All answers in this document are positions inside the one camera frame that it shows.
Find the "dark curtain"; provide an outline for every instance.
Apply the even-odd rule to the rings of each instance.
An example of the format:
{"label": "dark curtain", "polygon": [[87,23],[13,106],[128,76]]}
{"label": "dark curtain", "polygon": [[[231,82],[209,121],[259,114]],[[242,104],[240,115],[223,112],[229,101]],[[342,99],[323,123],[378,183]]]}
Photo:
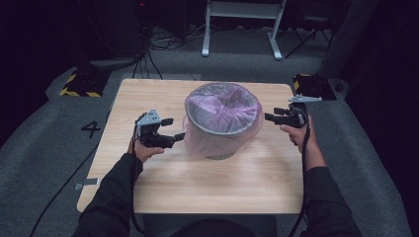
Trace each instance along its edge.
{"label": "dark curtain", "polygon": [[398,188],[413,236],[419,236],[417,69],[419,3],[378,2],[341,77],[346,101]]}

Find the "person's right hand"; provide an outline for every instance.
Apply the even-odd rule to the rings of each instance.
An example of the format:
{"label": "person's right hand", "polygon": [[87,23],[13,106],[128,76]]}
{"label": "person's right hand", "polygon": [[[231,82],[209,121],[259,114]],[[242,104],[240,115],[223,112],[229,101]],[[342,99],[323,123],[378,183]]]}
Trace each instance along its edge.
{"label": "person's right hand", "polygon": [[[314,124],[311,116],[308,116],[308,124],[310,125],[310,137],[308,138],[305,150],[306,170],[309,170],[314,167],[326,166],[323,154],[320,150],[320,147],[317,144]],[[302,152],[302,145],[306,133],[306,125],[302,128],[295,128],[289,125],[282,124],[280,125],[280,129],[290,135],[290,141],[298,146],[299,152]]]}
{"label": "person's right hand", "polygon": [[[316,144],[316,140],[315,140],[315,131],[314,131],[314,125],[313,125],[313,121],[311,116],[308,116],[308,122],[310,125],[310,137],[308,139],[307,142],[307,146],[308,143],[314,143]],[[304,137],[305,137],[305,133],[306,133],[306,127],[307,125],[301,127],[301,128],[295,128],[289,125],[280,125],[280,130],[286,132],[289,134],[290,136],[290,141],[298,146],[298,151],[302,152],[302,144],[304,142]]]}

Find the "hand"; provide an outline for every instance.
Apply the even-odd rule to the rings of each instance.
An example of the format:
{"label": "hand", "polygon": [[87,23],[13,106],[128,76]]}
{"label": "hand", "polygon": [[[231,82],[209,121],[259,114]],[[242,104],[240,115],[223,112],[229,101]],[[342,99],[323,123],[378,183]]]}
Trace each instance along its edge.
{"label": "hand", "polygon": [[[314,124],[311,116],[308,116],[308,122],[310,125],[310,137],[307,141],[305,150],[305,169],[309,170],[314,167],[326,167],[326,161],[324,160],[323,154],[320,147],[317,144],[315,137]],[[290,135],[290,141],[298,146],[299,152],[302,152],[302,144],[304,142],[304,136],[306,132],[306,125],[302,128],[295,128],[288,125],[281,125],[280,129]]]}
{"label": "hand", "polygon": [[[317,141],[315,138],[315,131],[314,131],[314,125],[311,116],[308,116],[308,122],[310,125],[310,137],[307,142],[307,147],[311,145],[317,145]],[[286,132],[290,136],[290,141],[298,146],[298,151],[302,152],[302,144],[304,142],[304,137],[306,133],[306,127],[307,125],[303,126],[302,128],[295,128],[289,125],[282,124],[280,126],[280,130]]]}
{"label": "hand", "polygon": [[[144,164],[148,158],[156,154],[163,154],[164,149],[160,147],[146,147],[138,139],[135,140],[134,144],[134,153],[136,158],[138,158],[142,164]],[[129,143],[127,153],[132,154],[132,140]]]}

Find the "person's left hand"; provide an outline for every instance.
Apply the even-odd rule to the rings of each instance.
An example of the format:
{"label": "person's left hand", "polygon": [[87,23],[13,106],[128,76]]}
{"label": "person's left hand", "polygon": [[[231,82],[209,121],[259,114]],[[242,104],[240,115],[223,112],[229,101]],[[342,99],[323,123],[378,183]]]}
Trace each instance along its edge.
{"label": "person's left hand", "polygon": [[[138,158],[142,162],[142,164],[144,164],[144,162],[147,161],[148,158],[150,158],[151,156],[164,153],[163,148],[146,147],[138,139],[135,140],[134,149],[135,149],[134,153],[135,153],[136,158]],[[132,140],[129,143],[127,153],[132,154]]]}

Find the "white metal stand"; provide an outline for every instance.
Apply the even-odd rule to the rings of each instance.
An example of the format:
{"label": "white metal stand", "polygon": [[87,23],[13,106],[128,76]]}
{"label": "white metal stand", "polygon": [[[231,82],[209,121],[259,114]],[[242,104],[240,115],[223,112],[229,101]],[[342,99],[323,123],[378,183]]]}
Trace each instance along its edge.
{"label": "white metal stand", "polygon": [[281,60],[283,57],[278,48],[275,37],[278,32],[281,17],[287,0],[282,0],[281,4],[260,4],[260,3],[238,3],[238,2],[217,2],[207,1],[206,12],[206,34],[204,36],[203,56],[210,54],[210,17],[236,17],[236,18],[257,18],[275,19],[273,31],[268,33],[275,59]]}

